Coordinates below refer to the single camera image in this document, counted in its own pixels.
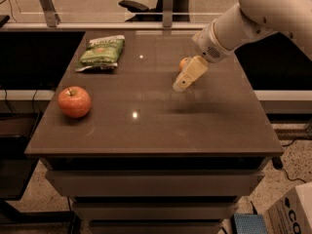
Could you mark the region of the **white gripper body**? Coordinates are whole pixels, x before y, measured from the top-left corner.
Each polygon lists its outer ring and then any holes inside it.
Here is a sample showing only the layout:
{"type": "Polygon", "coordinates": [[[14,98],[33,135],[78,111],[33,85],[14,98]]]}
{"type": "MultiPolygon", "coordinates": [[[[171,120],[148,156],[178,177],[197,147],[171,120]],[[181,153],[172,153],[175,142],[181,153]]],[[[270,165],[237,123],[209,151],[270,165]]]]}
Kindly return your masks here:
{"type": "Polygon", "coordinates": [[[227,48],[217,38],[216,19],[196,33],[192,40],[201,56],[210,63],[218,63],[234,52],[234,49],[227,48]]]}

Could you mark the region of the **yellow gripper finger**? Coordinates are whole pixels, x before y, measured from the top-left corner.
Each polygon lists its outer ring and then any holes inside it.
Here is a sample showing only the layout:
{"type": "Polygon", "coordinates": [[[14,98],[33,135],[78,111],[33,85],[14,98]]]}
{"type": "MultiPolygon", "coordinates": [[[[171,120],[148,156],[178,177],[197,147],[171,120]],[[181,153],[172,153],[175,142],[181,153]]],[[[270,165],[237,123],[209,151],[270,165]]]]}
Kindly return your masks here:
{"type": "Polygon", "coordinates": [[[208,62],[201,56],[189,57],[188,62],[175,78],[173,89],[182,92],[208,70],[208,62]]]}

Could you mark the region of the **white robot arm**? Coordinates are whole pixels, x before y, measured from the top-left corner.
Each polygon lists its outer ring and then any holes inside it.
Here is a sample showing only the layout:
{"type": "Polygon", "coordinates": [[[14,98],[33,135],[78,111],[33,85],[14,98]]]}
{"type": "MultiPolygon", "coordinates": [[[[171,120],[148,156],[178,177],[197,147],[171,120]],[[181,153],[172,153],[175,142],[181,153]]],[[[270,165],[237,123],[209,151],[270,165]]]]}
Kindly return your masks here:
{"type": "Polygon", "coordinates": [[[238,0],[193,36],[199,54],[186,60],[173,89],[186,90],[211,63],[218,63],[239,47],[275,32],[288,37],[312,59],[312,0],[238,0]]]}

